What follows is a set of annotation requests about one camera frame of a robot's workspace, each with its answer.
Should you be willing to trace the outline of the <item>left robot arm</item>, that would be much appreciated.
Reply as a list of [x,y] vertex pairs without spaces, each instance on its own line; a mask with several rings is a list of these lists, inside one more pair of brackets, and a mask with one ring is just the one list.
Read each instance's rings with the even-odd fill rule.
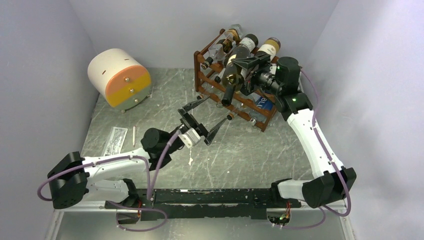
[[134,170],[154,171],[147,177],[147,197],[152,198],[159,170],[171,160],[171,154],[186,147],[194,147],[200,141],[209,146],[221,126],[224,117],[210,130],[190,113],[205,102],[204,98],[189,102],[178,109],[181,124],[173,131],[149,128],[141,138],[141,147],[114,155],[82,157],[80,152],[68,153],[47,174],[46,182],[37,190],[38,197],[52,202],[56,210],[70,208],[80,202],[110,201],[126,208],[134,207],[139,194],[130,179],[112,181],[113,177]]

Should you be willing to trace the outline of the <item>brown bottle gold foil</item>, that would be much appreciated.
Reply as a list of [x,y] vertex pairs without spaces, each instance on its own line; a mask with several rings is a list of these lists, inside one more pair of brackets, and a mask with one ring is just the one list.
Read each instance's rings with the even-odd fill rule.
[[269,55],[272,61],[281,48],[281,42],[276,37],[269,37],[257,50],[254,56]]

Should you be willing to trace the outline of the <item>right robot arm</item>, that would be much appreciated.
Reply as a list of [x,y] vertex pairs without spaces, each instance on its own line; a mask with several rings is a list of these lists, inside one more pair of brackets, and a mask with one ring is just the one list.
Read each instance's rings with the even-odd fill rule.
[[275,207],[282,207],[289,199],[296,199],[311,208],[341,200],[351,203],[350,190],[357,174],[352,167],[344,166],[326,140],[316,119],[316,107],[300,89],[302,68],[299,62],[285,56],[272,64],[270,58],[263,53],[234,59],[233,64],[249,75],[248,80],[237,76],[234,82],[242,83],[246,94],[260,89],[274,96],[274,105],[295,132],[313,175],[311,180],[277,181],[272,187],[270,202]]

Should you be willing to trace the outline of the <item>clear liquor bottle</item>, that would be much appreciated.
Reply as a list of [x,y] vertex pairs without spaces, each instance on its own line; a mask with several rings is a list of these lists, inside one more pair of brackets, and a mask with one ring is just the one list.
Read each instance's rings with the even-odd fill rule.
[[222,61],[228,53],[241,41],[243,30],[240,24],[232,24],[208,48],[209,56],[201,63],[206,70],[214,62]]

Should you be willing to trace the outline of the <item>dark bottle brown label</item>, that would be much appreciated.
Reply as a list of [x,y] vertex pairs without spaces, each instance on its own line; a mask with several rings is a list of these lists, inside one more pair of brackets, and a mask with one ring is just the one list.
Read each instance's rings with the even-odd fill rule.
[[259,40],[255,34],[249,33],[245,35],[239,44],[225,58],[223,66],[226,68],[235,58],[248,58],[251,52],[257,47]]

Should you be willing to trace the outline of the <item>dark bottle white label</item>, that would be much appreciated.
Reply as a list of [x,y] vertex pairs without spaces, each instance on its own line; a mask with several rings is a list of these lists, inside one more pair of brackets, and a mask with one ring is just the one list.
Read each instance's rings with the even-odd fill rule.
[[234,94],[236,92],[241,92],[242,87],[244,86],[245,78],[247,77],[246,73],[242,73],[242,68],[238,67],[233,63],[234,59],[244,59],[251,56],[251,53],[235,53],[233,52],[229,55],[225,63],[225,71],[221,78],[222,85],[225,87],[224,95],[221,99],[223,106],[227,107],[232,104]]

